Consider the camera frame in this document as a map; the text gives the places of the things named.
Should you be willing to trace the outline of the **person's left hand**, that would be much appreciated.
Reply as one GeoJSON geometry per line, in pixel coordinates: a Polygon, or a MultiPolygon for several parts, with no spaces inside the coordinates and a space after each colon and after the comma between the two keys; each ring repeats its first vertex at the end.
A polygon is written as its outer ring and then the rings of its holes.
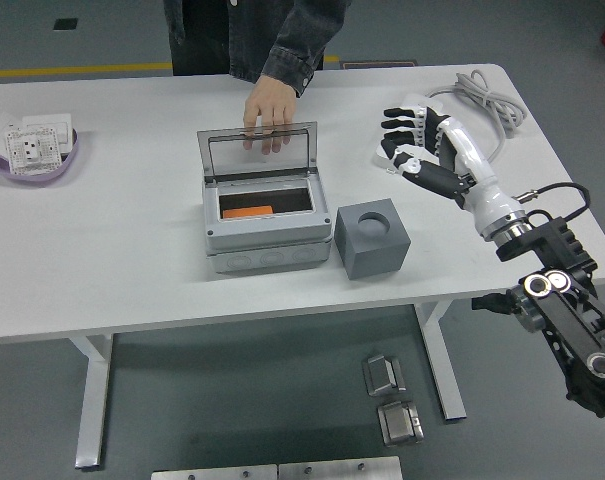
{"type": "Polygon", "coordinates": [[[291,86],[261,75],[245,101],[243,126],[252,129],[260,123],[266,129],[291,124],[296,101],[297,94],[291,86]]]}

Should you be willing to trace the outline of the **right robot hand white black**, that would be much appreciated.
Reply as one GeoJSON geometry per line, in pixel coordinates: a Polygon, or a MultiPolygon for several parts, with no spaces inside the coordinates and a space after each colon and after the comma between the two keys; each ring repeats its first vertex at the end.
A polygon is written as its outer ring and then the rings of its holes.
{"type": "Polygon", "coordinates": [[[531,230],[460,121],[420,105],[386,109],[384,116],[381,151],[404,179],[471,213],[487,242],[502,246],[531,230]]]}

